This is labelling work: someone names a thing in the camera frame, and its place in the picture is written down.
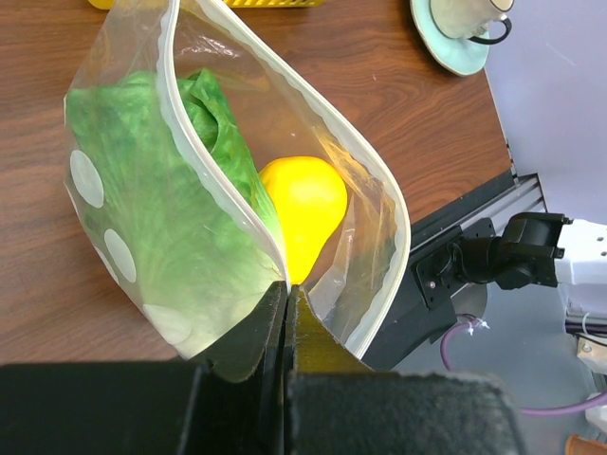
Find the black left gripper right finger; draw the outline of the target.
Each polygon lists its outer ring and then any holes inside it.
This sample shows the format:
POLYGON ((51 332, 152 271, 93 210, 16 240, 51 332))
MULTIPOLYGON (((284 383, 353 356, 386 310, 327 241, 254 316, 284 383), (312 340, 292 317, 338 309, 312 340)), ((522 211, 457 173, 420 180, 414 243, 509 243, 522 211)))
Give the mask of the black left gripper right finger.
POLYGON ((285 322, 285 453, 525 454, 500 384, 471 373, 376 372, 294 287, 285 322))

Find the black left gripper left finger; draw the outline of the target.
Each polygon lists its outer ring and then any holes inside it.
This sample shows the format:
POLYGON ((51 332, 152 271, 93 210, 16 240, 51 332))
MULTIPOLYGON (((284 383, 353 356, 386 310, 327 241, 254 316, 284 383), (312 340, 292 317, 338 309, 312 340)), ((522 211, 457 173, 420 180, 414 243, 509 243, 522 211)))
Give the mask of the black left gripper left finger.
POLYGON ((286 287, 189 360, 5 364, 5 454, 257 454, 286 287))

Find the dotted clear zip bag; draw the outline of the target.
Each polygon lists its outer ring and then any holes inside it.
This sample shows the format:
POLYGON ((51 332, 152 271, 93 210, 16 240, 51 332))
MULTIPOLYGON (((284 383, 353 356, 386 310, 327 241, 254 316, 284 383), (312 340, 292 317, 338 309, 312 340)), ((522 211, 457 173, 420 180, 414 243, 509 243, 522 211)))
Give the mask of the dotted clear zip bag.
POLYGON ((69 89, 156 75, 159 109, 181 156, 293 284, 275 208, 258 176, 269 161, 318 157, 348 206, 308 280, 328 331, 363 356, 395 298, 411 245, 402 192, 370 143, 220 1, 118 1, 69 89))

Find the green toy lettuce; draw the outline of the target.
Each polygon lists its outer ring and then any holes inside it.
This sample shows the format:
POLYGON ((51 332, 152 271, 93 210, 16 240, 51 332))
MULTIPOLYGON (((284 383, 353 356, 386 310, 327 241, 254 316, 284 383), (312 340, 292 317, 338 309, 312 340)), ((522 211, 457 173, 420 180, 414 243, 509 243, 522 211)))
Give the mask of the green toy lettuce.
POLYGON ((281 272, 181 156, 159 109, 156 75, 73 88, 66 188, 111 277, 191 358, 250 314, 281 272))

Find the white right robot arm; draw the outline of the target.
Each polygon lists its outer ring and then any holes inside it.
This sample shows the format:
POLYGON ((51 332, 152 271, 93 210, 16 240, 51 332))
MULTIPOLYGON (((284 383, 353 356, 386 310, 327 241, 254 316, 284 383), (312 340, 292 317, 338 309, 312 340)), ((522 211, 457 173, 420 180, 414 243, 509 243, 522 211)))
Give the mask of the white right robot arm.
POLYGON ((503 290, 606 283, 606 226, 562 213, 518 213, 502 234, 462 238, 450 250, 462 282, 503 290))

